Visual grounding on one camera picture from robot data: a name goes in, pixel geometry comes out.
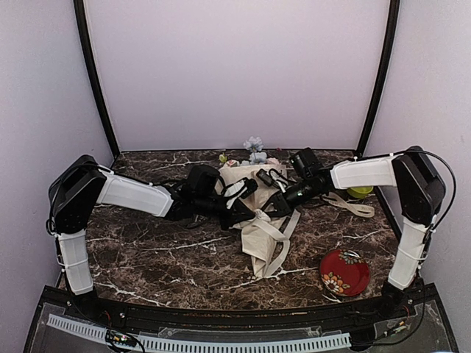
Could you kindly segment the beige wrapping paper sheet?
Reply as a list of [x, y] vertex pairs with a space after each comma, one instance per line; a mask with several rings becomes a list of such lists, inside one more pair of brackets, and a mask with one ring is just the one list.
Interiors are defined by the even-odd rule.
[[278, 189], [266, 186], [256, 177], [256, 173], [261, 169], [264, 171], [274, 169], [282, 176], [287, 176], [286, 167], [275, 158], [270, 158], [268, 163], [259, 165], [230, 161], [225, 163], [219, 172], [228, 185], [244, 177], [255, 179], [258, 184], [257, 190], [242, 201], [255, 213], [255, 217], [239, 222], [233, 228], [241, 231], [242, 251], [251, 257], [254, 276], [267, 278], [273, 275], [285, 261], [291, 245], [290, 237], [299, 221], [300, 213], [290, 212], [289, 215], [294, 217], [288, 222], [286, 229], [281, 230], [286, 217], [269, 216], [262, 211], [262, 206]]

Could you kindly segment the pink fake rose stem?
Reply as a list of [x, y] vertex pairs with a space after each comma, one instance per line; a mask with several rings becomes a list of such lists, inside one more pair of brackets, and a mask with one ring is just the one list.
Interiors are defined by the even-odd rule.
[[281, 162], [277, 158], [273, 158], [273, 157], [267, 158], [266, 163], [268, 165], [280, 165], [281, 164]]

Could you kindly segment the blue fake flower stem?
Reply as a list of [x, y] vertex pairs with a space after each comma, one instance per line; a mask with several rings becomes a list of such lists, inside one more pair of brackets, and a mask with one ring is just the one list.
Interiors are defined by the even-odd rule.
[[263, 151], [263, 141], [260, 137], [249, 137], [244, 141], [243, 146], [249, 152], [249, 163], [251, 165], [266, 163], [267, 153]]

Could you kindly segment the white printed ribbon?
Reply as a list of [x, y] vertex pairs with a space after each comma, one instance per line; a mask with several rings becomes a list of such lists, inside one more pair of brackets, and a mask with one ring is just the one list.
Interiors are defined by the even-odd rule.
[[257, 278], [268, 278], [284, 263], [291, 245], [290, 238], [300, 220], [301, 213], [294, 210], [286, 228], [280, 227], [286, 217], [273, 220], [262, 210], [242, 229], [242, 248], [252, 259], [253, 273]]

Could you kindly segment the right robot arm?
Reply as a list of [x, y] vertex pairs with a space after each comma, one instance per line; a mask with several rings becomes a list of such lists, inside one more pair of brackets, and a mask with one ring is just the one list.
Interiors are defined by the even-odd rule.
[[262, 209], [271, 217], [288, 215], [312, 198], [335, 190], [372, 186], [394, 188], [402, 216], [401, 235], [387, 282], [405, 290], [427, 257], [432, 234], [443, 221], [447, 187], [434, 165], [447, 162], [419, 146], [390, 154], [354, 157], [337, 164], [323, 165], [310, 148], [291, 156], [299, 181], [274, 193]]

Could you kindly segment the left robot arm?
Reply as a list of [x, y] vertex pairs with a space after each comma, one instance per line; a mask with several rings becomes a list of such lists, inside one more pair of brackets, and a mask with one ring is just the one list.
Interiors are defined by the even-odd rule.
[[209, 165], [195, 165], [183, 179], [145, 182], [82, 155], [50, 185], [46, 217], [46, 231], [55, 239], [66, 286], [78, 296], [76, 310], [89, 321], [104, 314], [103, 303], [91, 294], [94, 280], [87, 245], [88, 229], [99, 216], [112, 211], [166, 221], [215, 216], [229, 226], [246, 189], [244, 180], [227, 183]]

